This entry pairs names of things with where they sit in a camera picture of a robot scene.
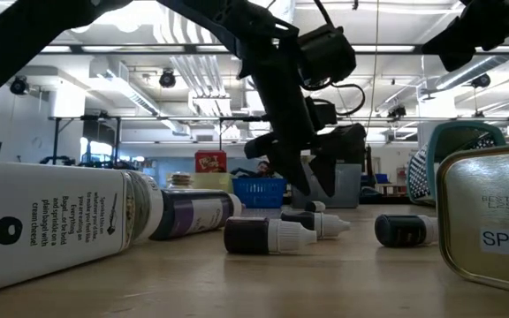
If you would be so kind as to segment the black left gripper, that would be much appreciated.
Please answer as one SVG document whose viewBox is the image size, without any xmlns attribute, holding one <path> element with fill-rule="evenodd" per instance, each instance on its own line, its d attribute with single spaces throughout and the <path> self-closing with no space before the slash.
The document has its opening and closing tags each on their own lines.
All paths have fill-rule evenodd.
<svg viewBox="0 0 509 318">
<path fill-rule="evenodd" d="M 286 153 L 277 159 L 276 171 L 301 193 L 310 195 L 300 151 L 314 142 L 316 128 L 303 92 L 319 91 L 339 82 L 328 80 L 317 87 L 304 85 L 298 38 L 297 34 L 287 36 L 278 45 L 264 39 L 245 48 L 240 73 L 252 78 L 272 128 L 271 132 L 249 141 L 245 154 L 255 158 L 283 149 Z M 363 152 L 315 153 L 309 167 L 324 193 L 333 197 L 338 191 L 361 188 L 364 163 Z"/>
</svg>

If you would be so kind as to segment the small red cereal box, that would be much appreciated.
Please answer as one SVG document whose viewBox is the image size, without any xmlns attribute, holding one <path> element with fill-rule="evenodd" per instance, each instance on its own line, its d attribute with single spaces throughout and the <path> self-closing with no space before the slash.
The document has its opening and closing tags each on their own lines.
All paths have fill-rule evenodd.
<svg viewBox="0 0 509 318">
<path fill-rule="evenodd" d="M 223 150 L 198 150 L 194 162 L 196 173 L 227 172 L 227 154 Z"/>
</svg>

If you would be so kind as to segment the grey translucent plastic bin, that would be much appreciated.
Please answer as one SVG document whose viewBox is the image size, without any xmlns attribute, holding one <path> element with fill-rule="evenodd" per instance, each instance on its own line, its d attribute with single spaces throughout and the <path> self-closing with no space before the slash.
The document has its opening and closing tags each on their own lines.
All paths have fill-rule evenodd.
<svg viewBox="0 0 509 318">
<path fill-rule="evenodd" d="M 361 192 L 361 166 L 359 164 L 338 163 L 335 169 L 335 194 L 329 197 L 321 188 L 316 176 L 307 163 L 303 163 L 305 175 L 310 185 L 309 196 L 292 188 L 292 206 L 304 208 L 309 201 L 320 201 L 327 208 L 357 208 Z"/>
</svg>

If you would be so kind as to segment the small dark dropper bottle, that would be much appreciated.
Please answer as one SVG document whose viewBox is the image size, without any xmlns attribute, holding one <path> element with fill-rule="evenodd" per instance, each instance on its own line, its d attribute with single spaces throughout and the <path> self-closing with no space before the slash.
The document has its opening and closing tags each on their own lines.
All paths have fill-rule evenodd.
<svg viewBox="0 0 509 318">
<path fill-rule="evenodd" d="M 379 243 L 390 248 L 430 246 L 439 240 L 437 219 L 425 215 L 380 215 L 374 230 Z"/>
<path fill-rule="evenodd" d="M 315 231 L 280 219 L 233 216 L 224 225 L 229 254 L 291 254 L 316 242 Z"/>
<path fill-rule="evenodd" d="M 318 239 L 334 239 L 340 233 L 349 231 L 351 223 L 338 216 L 316 212 L 282 212 L 282 221 L 300 223 L 304 228 L 315 231 Z"/>
</svg>

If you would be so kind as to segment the person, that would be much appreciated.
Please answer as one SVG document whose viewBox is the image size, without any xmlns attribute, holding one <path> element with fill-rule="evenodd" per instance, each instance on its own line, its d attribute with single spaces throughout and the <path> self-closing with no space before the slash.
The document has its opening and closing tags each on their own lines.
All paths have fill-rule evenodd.
<svg viewBox="0 0 509 318">
<path fill-rule="evenodd" d="M 272 168 L 268 161 L 261 161 L 257 164 L 256 170 L 247 170 L 244 168 L 237 168 L 231 171 L 233 176 L 238 178 L 274 178 L 276 176 L 275 170 Z"/>
</svg>

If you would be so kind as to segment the blue plastic bin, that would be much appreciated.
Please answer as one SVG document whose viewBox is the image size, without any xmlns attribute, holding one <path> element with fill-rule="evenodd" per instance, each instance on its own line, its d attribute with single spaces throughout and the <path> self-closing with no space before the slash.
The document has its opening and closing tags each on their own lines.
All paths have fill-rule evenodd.
<svg viewBox="0 0 509 318">
<path fill-rule="evenodd" d="M 280 208 L 286 180 L 283 178 L 234 178 L 233 192 L 247 208 Z"/>
</svg>

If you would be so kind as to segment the background work table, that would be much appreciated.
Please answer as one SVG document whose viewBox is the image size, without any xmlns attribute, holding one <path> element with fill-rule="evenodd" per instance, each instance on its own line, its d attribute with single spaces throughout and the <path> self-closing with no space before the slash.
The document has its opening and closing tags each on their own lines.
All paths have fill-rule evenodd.
<svg viewBox="0 0 509 318">
<path fill-rule="evenodd" d="M 361 176 L 361 205 L 406 205 L 411 201 L 405 184 L 390 183 L 386 174 Z"/>
</svg>

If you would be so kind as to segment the teal metal box grater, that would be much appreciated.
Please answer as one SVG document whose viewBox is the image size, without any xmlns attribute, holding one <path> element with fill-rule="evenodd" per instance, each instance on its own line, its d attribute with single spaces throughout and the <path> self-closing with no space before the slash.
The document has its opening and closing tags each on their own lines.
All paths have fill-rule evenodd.
<svg viewBox="0 0 509 318">
<path fill-rule="evenodd" d="M 460 151 L 505 144 L 501 130 L 484 122 L 454 121 L 435 125 L 427 141 L 420 145 L 407 165 L 408 198 L 415 204 L 435 205 L 436 174 L 444 159 Z"/>
</svg>

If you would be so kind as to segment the yellow plastic bin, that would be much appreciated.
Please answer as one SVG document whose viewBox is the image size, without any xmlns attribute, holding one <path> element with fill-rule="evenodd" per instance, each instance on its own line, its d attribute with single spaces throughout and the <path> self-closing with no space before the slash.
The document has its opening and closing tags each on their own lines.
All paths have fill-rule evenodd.
<svg viewBox="0 0 509 318">
<path fill-rule="evenodd" d="M 232 175 L 229 173 L 194 173 L 192 180 L 194 189 L 222 190 L 227 193 L 233 193 Z"/>
</svg>

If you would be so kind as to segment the purple-capped food colouring bottle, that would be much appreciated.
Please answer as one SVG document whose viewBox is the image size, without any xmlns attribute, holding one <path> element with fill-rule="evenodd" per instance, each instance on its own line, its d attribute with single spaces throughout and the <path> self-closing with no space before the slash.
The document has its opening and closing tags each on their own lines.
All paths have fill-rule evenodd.
<svg viewBox="0 0 509 318">
<path fill-rule="evenodd" d="M 218 230 L 243 211 L 240 199 L 222 190 L 166 189 L 162 194 L 163 216 L 149 237 L 154 241 Z"/>
</svg>

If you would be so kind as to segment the gold spice tin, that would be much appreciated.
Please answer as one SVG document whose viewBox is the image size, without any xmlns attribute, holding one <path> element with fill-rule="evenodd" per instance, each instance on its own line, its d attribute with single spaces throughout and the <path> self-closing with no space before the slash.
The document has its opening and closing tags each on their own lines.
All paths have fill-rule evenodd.
<svg viewBox="0 0 509 318">
<path fill-rule="evenodd" d="M 444 159 L 436 206 L 447 266 L 470 282 L 509 291 L 509 145 Z"/>
</svg>

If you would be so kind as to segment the black overhead frame beam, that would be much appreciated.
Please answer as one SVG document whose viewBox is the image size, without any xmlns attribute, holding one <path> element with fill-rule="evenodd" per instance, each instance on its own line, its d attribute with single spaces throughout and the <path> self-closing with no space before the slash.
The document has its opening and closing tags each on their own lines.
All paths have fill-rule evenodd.
<svg viewBox="0 0 509 318">
<path fill-rule="evenodd" d="M 422 55 L 419 44 L 356 44 L 357 55 Z M 48 45 L 40 55 L 230 55 L 231 52 L 218 44 L 154 44 L 154 45 Z M 476 56 L 509 56 L 509 45 L 498 46 L 491 51 L 475 49 Z"/>
</svg>

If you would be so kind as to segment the black background rig frame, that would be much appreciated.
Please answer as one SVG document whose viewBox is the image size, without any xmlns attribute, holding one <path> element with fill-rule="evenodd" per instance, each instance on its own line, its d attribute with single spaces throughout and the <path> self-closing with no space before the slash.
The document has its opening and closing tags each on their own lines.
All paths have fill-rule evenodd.
<svg viewBox="0 0 509 318">
<path fill-rule="evenodd" d="M 49 156 L 49 159 L 52 161 L 52 164 L 55 165 L 57 163 L 58 155 L 58 142 L 59 142 L 59 134 L 73 121 L 115 121 L 116 126 L 114 129 L 114 144 L 112 147 L 112 157 L 110 161 L 115 164 L 118 161 L 119 149 L 121 144 L 121 129 L 122 123 L 124 121 L 159 121 L 166 127 L 171 130 L 171 133 L 175 136 L 189 136 L 191 137 L 191 128 L 188 125 L 182 125 L 182 122 L 217 122 L 217 126 L 219 129 L 222 129 L 223 122 L 225 121 L 241 121 L 246 123 L 255 123 L 255 122 L 269 122 L 270 118 L 267 115 L 264 116 L 242 116 L 242 117 L 179 117 L 179 116 L 156 116 L 156 117 L 120 117 L 120 116 L 110 116 L 105 113 L 100 113 L 99 115 L 83 115 L 80 117 L 49 117 L 49 120 L 53 120 L 55 122 L 54 128 L 54 140 L 53 140 L 53 153 L 52 156 Z"/>
</svg>

